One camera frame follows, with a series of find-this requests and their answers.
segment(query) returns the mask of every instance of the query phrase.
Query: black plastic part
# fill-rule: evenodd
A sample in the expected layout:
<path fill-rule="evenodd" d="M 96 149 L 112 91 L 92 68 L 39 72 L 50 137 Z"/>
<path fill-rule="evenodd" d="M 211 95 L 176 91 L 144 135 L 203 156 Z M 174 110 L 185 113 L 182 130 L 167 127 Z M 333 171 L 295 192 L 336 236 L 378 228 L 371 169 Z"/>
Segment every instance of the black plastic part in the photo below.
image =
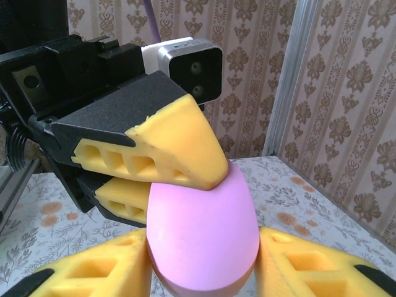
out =
<path fill-rule="evenodd" d="M 0 54 L 32 45 L 15 17 L 9 1 L 0 1 Z"/>
<path fill-rule="evenodd" d="M 108 176 L 105 174 L 84 171 L 84 173 L 77 178 L 77 182 L 80 184 L 81 189 L 83 190 L 84 194 L 88 197 L 90 202 L 98 208 L 99 212 L 105 218 L 107 218 L 109 220 L 117 221 L 120 223 L 124 223 L 127 225 L 136 226 L 138 228 L 146 227 L 145 224 L 130 221 L 125 218 L 120 218 L 120 217 L 115 216 L 110 211 L 108 211 L 103 206 L 101 206 L 98 199 L 95 198 L 96 190 L 99 189 L 100 187 L 102 187 L 104 184 L 106 184 L 112 178 L 113 178 L 112 176 Z"/>
<path fill-rule="evenodd" d="M 32 43 L 68 36 L 67 1 L 11 0 L 9 3 Z"/>
<path fill-rule="evenodd" d="M 106 69 L 108 80 L 115 85 L 127 81 L 130 75 L 137 77 L 145 74 L 142 50 L 132 43 L 100 54 L 99 60 L 102 68 Z"/>
<path fill-rule="evenodd" d="M 0 87 L 24 126 L 27 125 L 27 120 L 34 111 L 12 72 L 35 64 L 37 66 L 45 64 L 45 51 L 42 46 L 30 46 L 0 56 Z"/>
<path fill-rule="evenodd" d="M 125 132 L 185 94 L 163 72 L 147 75 L 51 123 L 61 147 L 53 157 L 60 163 L 76 166 L 71 156 L 81 138 L 135 147 Z"/>
<path fill-rule="evenodd" d="M 89 42 L 95 43 L 96 48 L 100 52 L 109 51 L 113 48 L 119 47 L 118 39 L 106 36 L 100 36 L 89 40 Z"/>
<path fill-rule="evenodd" d="M 105 85 L 105 74 L 101 70 L 94 43 L 78 39 L 68 42 L 61 40 L 45 47 L 59 63 L 58 75 L 66 78 L 64 82 L 70 96 L 78 97 Z"/>
<path fill-rule="evenodd" d="M 366 265 L 355 265 L 355 268 L 386 293 L 391 295 L 391 297 L 396 297 L 396 281 L 391 279 L 384 272 Z"/>
<path fill-rule="evenodd" d="M 12 135 L 7 135 L 6 157 L 11 169 L 16 172 L 25 168 L 25 144 L 27 138 L 21 128 L 16 128 Z"/>
<path fill-rule="evenodd" d="M 47 108 L 43 112 L 34 114 L 28 120 L 28 128 L 32 133 L 33 139 L 35 139 L 35 141 L 39 144 L 45 146 L 49 156 L 56 158 L 56 156 L 62 154 L 62 151 L 60 144 L 56 140 L 51 130 L 51 123 L 57 121 L 59 118 L 62 118 L 67 114 L 72 113 L 75 110 L 93 103 L 95 100 L 99 100 L 101 97 L 115 90 L 117 90 L 117 88 L 113 87 L 101 89 L 82 98 L 68 100 L 67 102 L 60 102 L 55 106 Z"/>
<path fill-rule="evenodd" d="M 85 171 L 82 168 L 73 167 L 65 164 L 61 164 L 53 160 L 48 153 L 43 148 L 44 156 L 46 156 L 48 163 L 51 165 L 52 169 L 57 178 L 62 182 L 65 190 L 70 195 L 74 204 L 83 212 L 86 213 L 93 208 L 93 204 L 85 196 L 80 184 L 77 182 L 77 178 L 83 174 Z"/>
<path fill-rule="evenodd" d="M 35 272 L 16 283 L 10 290 L 1 297 L 29 297 L 39 286 L 54 274 L 53 269 L 44 269 Z"/>

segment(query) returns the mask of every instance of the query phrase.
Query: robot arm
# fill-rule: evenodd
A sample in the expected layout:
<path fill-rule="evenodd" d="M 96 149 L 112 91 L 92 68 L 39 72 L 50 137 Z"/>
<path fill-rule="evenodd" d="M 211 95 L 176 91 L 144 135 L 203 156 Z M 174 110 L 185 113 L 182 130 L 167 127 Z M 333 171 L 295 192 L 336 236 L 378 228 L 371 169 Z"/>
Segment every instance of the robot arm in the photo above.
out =
<path fill-rule="evenodd" d="M 16 171 L 23 168 L 23 146 L 26 139 L 32 139 L 40 144 L 81 211 L 97 206 L 106 218 L 135 226 L 144 226 L 147 212 L 149 186 L 139 182 L 214 187 L 226 174 L 225 157 L 198 103 L 203 106 L 220 94 L 222 56 L 206 42 L 189 42 L 191 39 L 186 38 L 142 51 L 133 44 L 119 46 L 112 38 L 82 41 L 71 35 L 2 55 L 0 86 L 7 102 L 0 110 L 0 120 L 8 134 L 10 166 Z M 188 54 L 175 52 L 175 48 L 187 48 Z M 161 63 L 153 63 L 153 55 L 159 50 Z M 171 62 L 164 62 L 164 57 Z M 192 61 L 189 66 L 183 66 L 188 60 Z M 207 70 L 192 73 L 189 67 L 194 62 Z M 149 65 L 149 75 L 145 64 Z M 186 72 L 190 77 L 181 75 Z M 212 91 L 197 94 L 193 100 L 187 95 L 187 91 L 194 93 L 192 82 Z M 191 115 L 180 118 L 178 108 L 187 108 Z M 156 119 L 161 116 L 156 113 L 162 110 L 165 116 Z M 160 130 L 157 121 L 162 121 Z M 210 131 L 208 140 L 195 138 L 199 136 L 188 125 Z M 161 132 L 162 142 L 161 137 L 148 140 L 147 130 L 135 135 L 139 129 Z M 175 138 L 166 140 L 168 135 Z M 179 144 L 166 147 L 166 141 Z M 182 149 L 193 150 L 194 158 L 206 158 L 213 164 L 213 170 L 217 170 L 213 178 L 199 180 L 198 168 L 192 168 L 195 165 L 189 163 L 186 154 L 177 151 Z M 218 162 L 223 166 L 215 167 Z M 131 181 L 128 187 L 119 187 L 122 179 Z M 105 186 L 110 181 L 118 189 L 131 191 L 137 187 L 140 194 L 122 206 L 126 193 L 118 191 L 118 200 L 111 200 L 109 185 Z"/>

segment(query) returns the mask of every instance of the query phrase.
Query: patterned wallpaper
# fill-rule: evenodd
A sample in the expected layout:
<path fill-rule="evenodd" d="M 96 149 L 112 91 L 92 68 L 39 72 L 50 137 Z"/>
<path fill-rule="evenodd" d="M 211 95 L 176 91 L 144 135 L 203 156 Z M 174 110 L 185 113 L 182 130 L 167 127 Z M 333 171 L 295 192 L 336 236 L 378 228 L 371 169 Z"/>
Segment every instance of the patterned wallpaper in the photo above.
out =
<path fill-rule="evenodd" d="M 227 157 L 261 155 L 296 1 L 152 2 L 162 40 L 192 36 L 222 47 L 223 92 L 205 115 Z M 85 40 L 111 35 L 120 44 L 152 43 L 142 0 L 67 3 L 70 33 Z"/>
<path fill-rule="evenodd" d="M 396 0 L 321 0 L 280 156 L 396 251 Z"/>

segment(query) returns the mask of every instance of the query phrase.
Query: hexagonal cutout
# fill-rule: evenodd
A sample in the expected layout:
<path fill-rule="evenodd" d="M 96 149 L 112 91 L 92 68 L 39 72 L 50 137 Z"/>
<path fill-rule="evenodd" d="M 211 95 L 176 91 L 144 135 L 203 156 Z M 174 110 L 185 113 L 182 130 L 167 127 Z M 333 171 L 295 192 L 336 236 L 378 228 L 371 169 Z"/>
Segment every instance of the hexagonal cutout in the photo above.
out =
<path fill-rule="evenodd" d="M 139 220 L 144 220 L 145 215 L 144 215 L 144 209 L 141 209 L 139 207 L 134 207 L 134 206 L 127 206 L 129 208 L 129 212 L 131 213 L 132 217 L 138 218 Z"/>
<path fill-rule="evenodd" d="M 116 171 L 128 173 L 128 170 L 126 169 L 126 166 L 124 164 L 123 156 L 120 153 L 106 152 L 106 156 L 108 162 L 110 163 L 110 167 L 112 167 Z"/>
<path fill-rule="evenodd" d="M 308 280 L 306 284 L 317 297 L 369 297 L 348 280 Z"/>
<path fill-rule="evenodd" d="M 115 215 L 128 216 L 128 212 L 126 210 L 126 206 L 123 203 L 119 203 L 116 201 L 108 201 L 108 210 Z"/>
<path fill-rule="evenodd" d="M 118 260 L 110 257 L 91 257 L 80 262 L 68 278 L 107 277 Z"/>
<path fill-rule="evenodd" d="M 188 177 L 177 169 L 173 170 L 173 176 L 178 181 L 188 181 Z"/>
<path fill-rule="evenodd" d="M 131 160 L 138 174 L 152 174 L 157 171 L 154 160 L 149 157 L 131 156 Z"/>
<path fill-rule="evenodd" d="M 90 163 L 96 163 L 101 166 L 105 166 L 105 161 L 103 160 L 99 149 L 97 147 L 94 147 L 93 145 L 84 145 L 81 150 L 81 155 L 77 157 L 84 159 L 82 160 L 83 162 L 87 161 Z"/>
<path fill-rule="evenodd" d="M 286 257 L 296 270 L 336 270 L 333 263 L 321 252 L 288 252 Z"/>

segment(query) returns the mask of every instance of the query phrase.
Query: yellow foam block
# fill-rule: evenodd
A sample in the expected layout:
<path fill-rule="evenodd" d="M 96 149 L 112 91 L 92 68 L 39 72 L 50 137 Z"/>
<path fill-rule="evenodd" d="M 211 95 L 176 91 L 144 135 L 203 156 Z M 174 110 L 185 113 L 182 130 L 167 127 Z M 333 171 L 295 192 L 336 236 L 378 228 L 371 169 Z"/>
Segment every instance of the yellow foam block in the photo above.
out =
<path fill-rule="evenodd" d="M 204 114 L 185 95 L 125 132 L 135 147 L 82 139 L 74 163 L 133 181 L 210 190 L 227 175 L 228 162 Z"/>
<path fill-rule="evenodd" d="M 95 196 L 113 215 L 146 224 L 150 188 L 151 183 L 112 178 Z"/>
<path fill-rule="evenodd" d="M 145 228 L 52 262 L 54 269 L 30 297 L 150 296 L 152 266 Z"/>
<path fill-rule="evenodd" d="M 296 236 L 260 227 L 258 297 L 388 297 L 354 265 L 369 262 Z"/>

